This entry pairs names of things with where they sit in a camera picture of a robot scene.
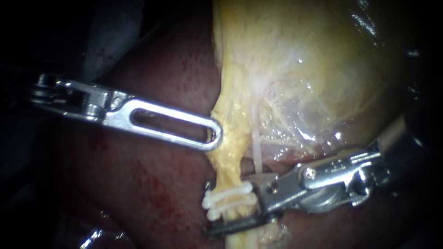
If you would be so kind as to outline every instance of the metal grasper jaw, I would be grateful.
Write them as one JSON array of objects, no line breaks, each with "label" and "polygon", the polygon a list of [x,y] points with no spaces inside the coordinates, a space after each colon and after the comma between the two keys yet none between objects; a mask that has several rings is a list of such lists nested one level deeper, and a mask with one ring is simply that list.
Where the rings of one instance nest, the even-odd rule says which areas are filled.
[{"label": "metal grasper jaw", "polygon": [[[257,212],[231,222],[217,220],[203,234],[222,237],[256,228],[281,218],[288,209],[325,213],[346,203],[358,206],[371,196],[371,172],[381,162],[378,152],[350,149],[323,160],[299,164],[283,176],[251,175],[247,180],[255,186]],[[207,189],[214,186],[211,181],[206,184]]]}]

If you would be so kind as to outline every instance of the screw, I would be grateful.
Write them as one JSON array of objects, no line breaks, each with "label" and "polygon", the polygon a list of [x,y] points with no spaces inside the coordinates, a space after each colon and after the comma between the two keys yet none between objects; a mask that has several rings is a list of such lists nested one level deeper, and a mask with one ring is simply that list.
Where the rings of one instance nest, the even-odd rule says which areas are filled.
[{"label": "screw", "polygon": [[276,182],[266,184],[266,191],[270,194],[276,194],[278,192],[278,184]]},{"label": "screw", "polygon": [[306,168],[305,172],[303,173],[303,176],[306,179],[313,180],[315,178],[315,175],[317,172],[313,168]]}]

